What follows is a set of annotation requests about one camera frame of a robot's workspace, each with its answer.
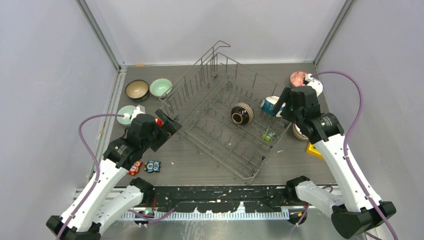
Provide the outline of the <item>grey wire dish rack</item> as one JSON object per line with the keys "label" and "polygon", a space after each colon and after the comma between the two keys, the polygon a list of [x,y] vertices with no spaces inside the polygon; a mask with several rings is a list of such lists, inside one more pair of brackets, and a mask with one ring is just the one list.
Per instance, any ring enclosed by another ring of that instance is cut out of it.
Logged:
{"label": "grey wire dish rack", "polygon": [[[223,53],[229,46],[219,40],[172,85],[161,109],[182,125],[179,134],[205,156],[244,184],[250,184],[291,123],[261,111],[262,101],[277,96],[284,86]],[[231,119],[235,104],[254,111],[250,124]],[[266,142],[265,130],[276,133]]]}

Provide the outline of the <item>brown striped bowl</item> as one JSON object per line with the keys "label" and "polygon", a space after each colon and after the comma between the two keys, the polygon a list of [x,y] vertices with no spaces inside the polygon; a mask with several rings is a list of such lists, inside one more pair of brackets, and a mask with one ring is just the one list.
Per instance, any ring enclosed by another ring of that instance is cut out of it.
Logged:
{"label": "brown striped bowl", "polygon": [[255,117],[253,108],[246,102],[238,102],[231,109],[230,116],[237,125],[250,124]]}

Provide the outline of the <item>beige deer bowl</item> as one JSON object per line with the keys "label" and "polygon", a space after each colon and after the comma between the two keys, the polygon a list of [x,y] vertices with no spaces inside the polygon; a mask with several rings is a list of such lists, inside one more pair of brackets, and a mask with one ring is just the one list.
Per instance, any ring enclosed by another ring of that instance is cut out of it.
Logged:
{"label": "beige deer bowl", "polygon": [[309,141],[309,138],[301,133],[300,128],[296,124],[292,125],[292,131],[297,139],[301,141]]}

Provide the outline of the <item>blue owl puzzle piece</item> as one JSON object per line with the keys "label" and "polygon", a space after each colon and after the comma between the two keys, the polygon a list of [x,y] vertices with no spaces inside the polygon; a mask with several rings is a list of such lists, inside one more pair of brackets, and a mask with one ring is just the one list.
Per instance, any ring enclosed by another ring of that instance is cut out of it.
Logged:
{"label": "blue owl puzzle piece", "polygon": [[159,173],[161,171],[161,162],[157,160],[149,160],[144,163],[143,170],[147,173]]}

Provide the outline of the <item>yellow window toy block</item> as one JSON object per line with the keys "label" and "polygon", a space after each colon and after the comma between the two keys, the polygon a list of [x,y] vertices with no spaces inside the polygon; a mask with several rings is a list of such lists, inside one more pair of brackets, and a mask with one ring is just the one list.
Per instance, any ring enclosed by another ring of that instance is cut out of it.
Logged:
{"label": "yellow window toy block", "polygon": [[321,155],[321,153],[315,148],[315,146],[312,143],[308,143],[307,148],[305,150],[305,152],[309,155],[312,155],[314,157],[323,159],[323,156]]}

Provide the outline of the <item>red window toy block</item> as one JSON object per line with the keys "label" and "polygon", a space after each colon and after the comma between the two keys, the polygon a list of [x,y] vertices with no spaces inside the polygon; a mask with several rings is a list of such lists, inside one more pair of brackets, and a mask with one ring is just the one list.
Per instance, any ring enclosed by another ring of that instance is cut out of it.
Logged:
{"label": "red window toy block", "polygon": [[155,122],[161,127],[162,125],[163,125],[163,122],[162,122],[162,120],[161,119],[159,119],[159,118],[156,118],[155,119]]}

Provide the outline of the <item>dark teal bowl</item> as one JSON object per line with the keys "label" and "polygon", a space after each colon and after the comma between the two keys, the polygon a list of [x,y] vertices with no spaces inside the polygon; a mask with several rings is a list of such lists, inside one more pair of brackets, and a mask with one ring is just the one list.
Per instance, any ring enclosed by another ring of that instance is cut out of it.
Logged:
{"label": "dark teal bowl", "polygon": [[149,98],[150,86],[144,80],[133,80],[125,87],[125,94],[133,101],[142,102]]}

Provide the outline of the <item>celadon green bowl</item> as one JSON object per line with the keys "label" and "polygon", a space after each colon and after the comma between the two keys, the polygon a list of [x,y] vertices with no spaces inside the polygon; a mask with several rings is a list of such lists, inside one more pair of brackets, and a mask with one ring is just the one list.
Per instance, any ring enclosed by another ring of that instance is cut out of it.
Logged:
{"label": "celadon green bowl", "polygon": [[173,89],[172,82],[167,78],[158,78],[154,80],[150,87],[150,94],[157,98],[166,98]]}
{"label": "celadon green bowl", "polygon": [[117,114],[122,116],[116,117],[117,122],[124,127],[129,127],[131,125],[130,117],[132,116],[135,109],[136,109],[136,106],[134,105],[125,105],[122,108],[120,108]]}

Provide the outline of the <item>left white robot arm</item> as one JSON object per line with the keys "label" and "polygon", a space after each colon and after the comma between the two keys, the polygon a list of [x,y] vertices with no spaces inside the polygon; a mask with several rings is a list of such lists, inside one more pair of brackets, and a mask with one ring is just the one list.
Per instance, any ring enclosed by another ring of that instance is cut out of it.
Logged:
{"label": "left white robot arm", "polygon": [[108,144],[101,160],[96,158],[82,135],[83,125],[91,118],[81,122],[78,134],[93,159],[95,173],[66,211],[47,220],[46,226],[56,239],[99,240],[124,213],[137,205],[148,207],[154,201],[153,185],[140,177],[134,178],[111,201],[105,202],[105,199],[147,150],[156,152],[182,127],[161,109],[155,114],[147,114],[140,107],[132,113],[122,114],[123,119],[130,120],[130,127],[123,136]]}

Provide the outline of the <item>red blue zigzag bowl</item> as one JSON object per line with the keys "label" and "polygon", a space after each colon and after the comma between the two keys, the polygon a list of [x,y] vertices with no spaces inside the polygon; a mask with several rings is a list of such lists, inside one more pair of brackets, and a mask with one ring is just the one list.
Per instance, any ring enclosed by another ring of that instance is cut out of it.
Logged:
{"label": "red blue zigzag bowl", "polygon": [[304,71],[296,71],[290,75],[290,83],[292,87],[301,87],[307,85],[309,82],[305,80],[308,74]]}

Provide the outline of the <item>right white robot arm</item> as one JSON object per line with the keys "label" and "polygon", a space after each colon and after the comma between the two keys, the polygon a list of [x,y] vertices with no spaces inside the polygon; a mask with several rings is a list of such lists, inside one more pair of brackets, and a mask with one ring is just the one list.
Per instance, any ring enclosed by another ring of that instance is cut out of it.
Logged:
{"label": "right white robot arm", "polygon": [[279,115],[296,124],[321,153],[341,192],[330,193],[302,175],[286,182],[288,203],[315,206],[345,239],[384,224],[397,212],[391,201],[383,201],[371,187],[346,144],[347,134],[339,120],[332,113],[321,112],[315,89],[286,87],[276,106],[284,107]]}

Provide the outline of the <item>teal white bowl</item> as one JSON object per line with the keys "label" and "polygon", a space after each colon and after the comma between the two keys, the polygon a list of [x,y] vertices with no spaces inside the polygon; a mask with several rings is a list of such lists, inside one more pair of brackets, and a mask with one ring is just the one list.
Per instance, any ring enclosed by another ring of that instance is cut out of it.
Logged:
{"label": "teal white bowl", "polygon": [[272,117],[281,117],[280,114],[285,108],[285,103],[281,106],[280,110],[277,113],[274,113],[274,106],[278,102],[278,96],[267,96],[260,105],[260,109],[262,112],[272,116]]}

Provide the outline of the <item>green owl puzzle piece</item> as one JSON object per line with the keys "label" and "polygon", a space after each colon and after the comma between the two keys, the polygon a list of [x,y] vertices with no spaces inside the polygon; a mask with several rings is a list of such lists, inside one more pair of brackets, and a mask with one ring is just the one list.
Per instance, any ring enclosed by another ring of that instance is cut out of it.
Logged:
{"label": "green owl puzzle piece", "polygon": [[267,129],[261,134],[261,138],[265,142],[271,142],[275,139],[276,135],[277,134],[274,131],[272,131],[271,129]]}

